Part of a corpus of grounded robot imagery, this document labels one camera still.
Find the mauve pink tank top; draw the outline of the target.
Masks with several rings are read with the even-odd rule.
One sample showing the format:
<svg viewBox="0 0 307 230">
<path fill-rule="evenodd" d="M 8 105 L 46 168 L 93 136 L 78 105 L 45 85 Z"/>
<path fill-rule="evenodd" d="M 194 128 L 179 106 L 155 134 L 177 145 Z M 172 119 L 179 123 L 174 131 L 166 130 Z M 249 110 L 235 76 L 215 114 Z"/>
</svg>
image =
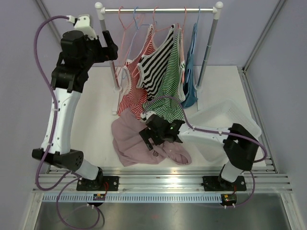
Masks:
<svg viewBox="0 0 307 230">
<path fill-rule="evenodd" d="M 160 145 L 153 145 L 149 150 L 139 132 L 145 128 L 145 123 L 135 117 L 128 108 L 125 109 L 111 124 L 113 147 L 123 166 L 141 164 L 159 164 L 170 159 L 178 165 L 192 163 L 190 154 L 179 143 L 165 141 Z"/>
</svg>

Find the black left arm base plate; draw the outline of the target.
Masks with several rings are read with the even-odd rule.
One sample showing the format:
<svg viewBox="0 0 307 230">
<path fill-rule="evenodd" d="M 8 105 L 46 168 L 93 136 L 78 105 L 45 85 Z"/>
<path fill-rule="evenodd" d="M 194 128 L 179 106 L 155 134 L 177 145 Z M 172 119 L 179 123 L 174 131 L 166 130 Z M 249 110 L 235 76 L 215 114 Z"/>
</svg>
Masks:
<svg viewBox="0 0 307 230">
<path fill-rule="evenodd" d="M 77 183 L 77 191 L 118 191 L 118 176 L 103 176 L 101 180 L 81 179 Z"/>
</svg>

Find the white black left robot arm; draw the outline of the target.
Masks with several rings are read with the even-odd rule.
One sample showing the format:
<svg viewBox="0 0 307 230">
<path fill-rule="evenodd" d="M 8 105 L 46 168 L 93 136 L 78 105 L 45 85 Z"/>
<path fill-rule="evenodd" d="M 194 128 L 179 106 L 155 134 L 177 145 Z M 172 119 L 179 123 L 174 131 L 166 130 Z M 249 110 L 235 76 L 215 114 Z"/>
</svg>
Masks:
<svg viewBox="0 0 307 230">
<path fill-rule="evenodd" d="M 95 63 L 116 60 L 118 47 L 110 32 L 103 31 L 106 47 L 99 39 L 91 39 L 82 31 L 63 34 L 62 51 L 51 74 L 49 88 L 52 105 L 46 137 L 41 147 L 32 151 L 32 157 L 40 162 L 64 168 L 86 181 L 94 191 L 103 187 L 103 171 L 84 159 L 81 150 L 71 148 L 71 129 L 77 103 L 89 78 L 88 71 Z"/>
</svg>

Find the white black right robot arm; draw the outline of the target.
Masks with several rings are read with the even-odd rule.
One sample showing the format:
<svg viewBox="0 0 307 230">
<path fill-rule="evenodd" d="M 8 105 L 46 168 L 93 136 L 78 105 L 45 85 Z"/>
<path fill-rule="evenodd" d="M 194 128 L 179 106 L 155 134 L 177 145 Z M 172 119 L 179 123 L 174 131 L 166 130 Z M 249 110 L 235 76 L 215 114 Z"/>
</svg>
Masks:
<svg viewBox="0 0 307 230">
<path fill-rule="evenodd" d="M 230 128 L 204 128 L 182 120 L 168 122 L 158 115 L 152 115 L 139 134 L 149 150 L 164 142 L 221 149 L 228 161 L 218 176 L 203 177 L 202 186 L 207 192 L 245 191 L 245 181 L 241 174 L 252 169 L 259 148 L 258 141 L 237 123 Z"/>
</svg>

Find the light blue wire hanger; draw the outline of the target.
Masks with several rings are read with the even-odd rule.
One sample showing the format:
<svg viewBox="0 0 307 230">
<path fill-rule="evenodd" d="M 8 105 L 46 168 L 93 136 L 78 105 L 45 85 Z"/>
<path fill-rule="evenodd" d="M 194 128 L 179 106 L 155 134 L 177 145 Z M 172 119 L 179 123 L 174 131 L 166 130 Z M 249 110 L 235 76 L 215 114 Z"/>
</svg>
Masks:
<svg viewBox="0 0 307 230">
<path fill-rule="evenodd" d="M 142 26 L 147 26 L 147 27 L 149 27 L 149 24 L 143 24 L 143 23 L 142 23 L 142 22 L 143 22 L 143 19 L 144 19 L 144 15 L 141 17 L 141 19 L 140 19 L 139 21 L 136 20 L 135 14 L 136 14 L 136 10 L 137 10 L 138 8 L 139 8 L 139 7 L 136 6 L 136 7 L 134 8 L 134 10 L 133 10 L 133 20 L 134 20 L 134 23 L 135 23 L 135 33 L 134 33 L 134 36 L 133 36 L 133 38 L 132 38 L 132 40 L 131 40 L 131 43 L 130 43 L 130 45 L 129 45 L 129 48 L 128 48 L 128 50 L 127 50 L 127 53 L 126 53 L 126 55 L 125 55 L 125 57 L 124 57 L 123 65 L 120 67 L 120 70 L 119 70 L 120 73 L 122 73 L 122 69 L 124 68 L 125 63 L 127 62 L 127 60 L 128 60 L 129 57 L 130 57 L 130 53 L 131 53 L 131 50 L 132 50 L 133 42 L 134 42 L 134 39 L 135 39 L 135 37 L 136 37 L 136 35 L 137 35 L 139 29 L 140 29 Z"/>
</svg>

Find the red white striped tank top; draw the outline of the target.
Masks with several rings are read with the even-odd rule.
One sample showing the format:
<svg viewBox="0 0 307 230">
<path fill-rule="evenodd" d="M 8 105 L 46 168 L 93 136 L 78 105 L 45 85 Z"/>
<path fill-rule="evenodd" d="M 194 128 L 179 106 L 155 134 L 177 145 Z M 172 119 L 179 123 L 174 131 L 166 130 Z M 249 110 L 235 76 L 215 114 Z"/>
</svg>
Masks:
<svg viewBox="0 0 307 230">
<path fill-rule="evenodd" d="M 147 92 L 138 86 L 141 77 L 137 64 L 141 61 L 142 55 L 149 55 L 156 50 L 155 45 L 152 43 L 153 29 L 152 24 L 148 26 L 144 45 L 140 53 L 133 60 L 127 59 L 124 64 L 122 73 L 127 81 L 118 106 L 118 115 L 121 115 L 125 109 L 130 109 L 137 119 L 141 117 L 143 112 L 142 105 L 147 101 Z"/>
</svg>

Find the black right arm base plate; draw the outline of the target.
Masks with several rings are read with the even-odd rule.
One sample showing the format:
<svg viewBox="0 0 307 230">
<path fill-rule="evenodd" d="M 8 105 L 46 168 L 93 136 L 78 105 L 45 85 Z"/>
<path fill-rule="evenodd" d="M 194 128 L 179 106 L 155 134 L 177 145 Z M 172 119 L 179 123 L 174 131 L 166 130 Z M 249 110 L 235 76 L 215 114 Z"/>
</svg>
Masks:
<svg viewBox="0 0 307 230">
<path fill-rule="evenodd" d="M 234 182 L 228 182 L 220 176 L 203 176 L 202 186 L 204 191 L 227 192 L 227 191 L 246 191 L 246 183 L 243 176 L 238 176 Z"/>
</svg>

